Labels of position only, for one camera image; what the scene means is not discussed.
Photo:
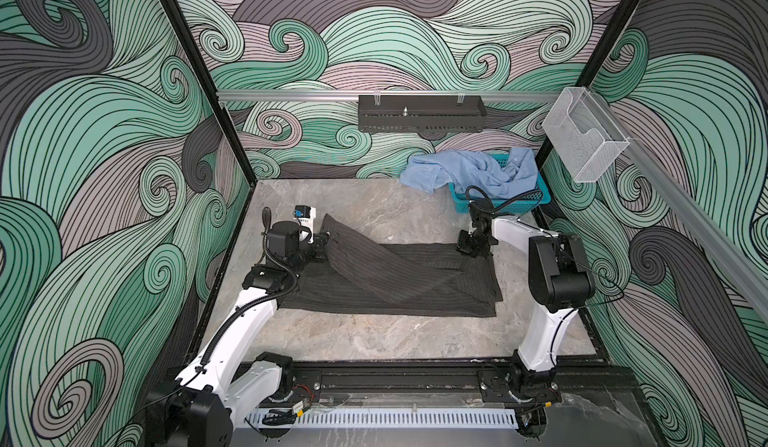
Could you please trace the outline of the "dark grey pinstriped shirt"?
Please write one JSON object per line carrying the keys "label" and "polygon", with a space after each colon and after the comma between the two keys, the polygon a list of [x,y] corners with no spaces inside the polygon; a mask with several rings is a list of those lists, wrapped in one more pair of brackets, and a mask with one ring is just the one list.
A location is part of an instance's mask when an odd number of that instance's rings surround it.
{"label": "dark grey pinstriped shirt", "polygon": [[378,244],[330,215],[327,260],[311,263],[286,309],[354,314],[491,318],[503,300],[493,259],[454,244]]}

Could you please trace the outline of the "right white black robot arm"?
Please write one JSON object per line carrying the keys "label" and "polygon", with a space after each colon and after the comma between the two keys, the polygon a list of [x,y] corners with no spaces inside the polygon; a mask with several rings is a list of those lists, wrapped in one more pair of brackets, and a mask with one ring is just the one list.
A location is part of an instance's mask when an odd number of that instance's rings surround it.
{"label": "right white black robot arm", "polygon": [[502,213],[507,205],[536,195],[536,190],[495,205],[477,186],[467,188],[470,231],[460,232],[457,250],[489,257],[500,242],[519,251],[528,262],[528,287],[535,301],[525,338],[513,354],[508,384],[514,394],[554,391],[559,350],[570,323],[580,310],[614,303],[624,289],[588,264],[582,238],[535,227]]}

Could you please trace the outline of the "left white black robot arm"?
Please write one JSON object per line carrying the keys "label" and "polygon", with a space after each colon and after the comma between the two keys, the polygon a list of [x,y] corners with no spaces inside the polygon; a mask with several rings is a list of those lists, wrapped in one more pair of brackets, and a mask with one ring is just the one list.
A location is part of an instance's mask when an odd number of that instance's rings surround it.
{"label": "left white black robot arm", "polygon": [[314,230],[316,210],[294,209],[291,221],[274,222],[262,211],[263,258],[246,274],[227,318],[174,378],[157,384],[144,405],[149,446],[228,446],[239,423],[265,399],[288,396],[291,361],[266,354],[237,372],[250,345],[299,287],[302,271],[325,259],[328,236]]}

